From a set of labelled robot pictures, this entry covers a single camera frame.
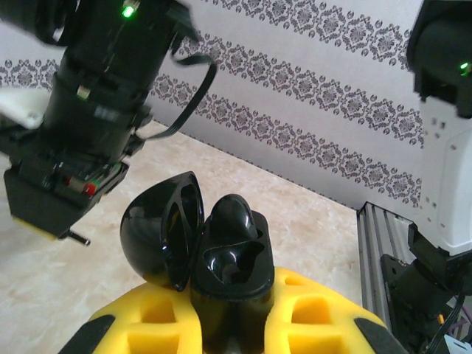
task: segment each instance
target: damask wallpaper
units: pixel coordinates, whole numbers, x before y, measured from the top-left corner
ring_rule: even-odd
[[[412,218],[423,144],[406,45],[421,0],[192,0],[220,72],[183,132],[352,208]],[[51,89],[62,55],[0,27],[0,85]],[[205,67],[166,60],[150,93],[171,123]]]

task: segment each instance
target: yellow foam holder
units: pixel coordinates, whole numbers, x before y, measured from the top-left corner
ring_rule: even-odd
[[[91,317],[115,318],[94,354],[202,354],[189,287],[179,293],[162,284],[140,285]],[[265,354],[375,354],[354,322],[364,318],[385,327],[374,314],[284,268],[276,268],[273,292]]]

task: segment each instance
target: open case lid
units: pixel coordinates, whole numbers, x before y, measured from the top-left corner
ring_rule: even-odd
[[[193,172],[145,190],[123,215],[122,248],[134,271],[148,282],[170,281],[183,291],[204,222],[204,205]]]

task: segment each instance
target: marble countertop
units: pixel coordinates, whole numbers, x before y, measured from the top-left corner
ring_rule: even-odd
[[[146,129],[158,131],[152,123]],[[192,170],[208,214],[229,193],[263,213],[276,266],[326,285],[361,304],[355,212],[194,139],[149,142],[127,178],[73,230],[88,248],[50,242],[10,218],[0,186],[0,347],[7,354],[57,353],[90,315],[143,283],[119,241],[126,206],[151,185]],[[8,167],[0,158],[0,168]]]

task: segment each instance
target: metal pin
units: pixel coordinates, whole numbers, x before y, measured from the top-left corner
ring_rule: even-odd
[[[82,237],[71,230],[69,230],[66,233],[66,237],[73,239],[74,241],[84,245],[85,247],[90,246],[90,243],[91,243],[91,241],[88,238]]]

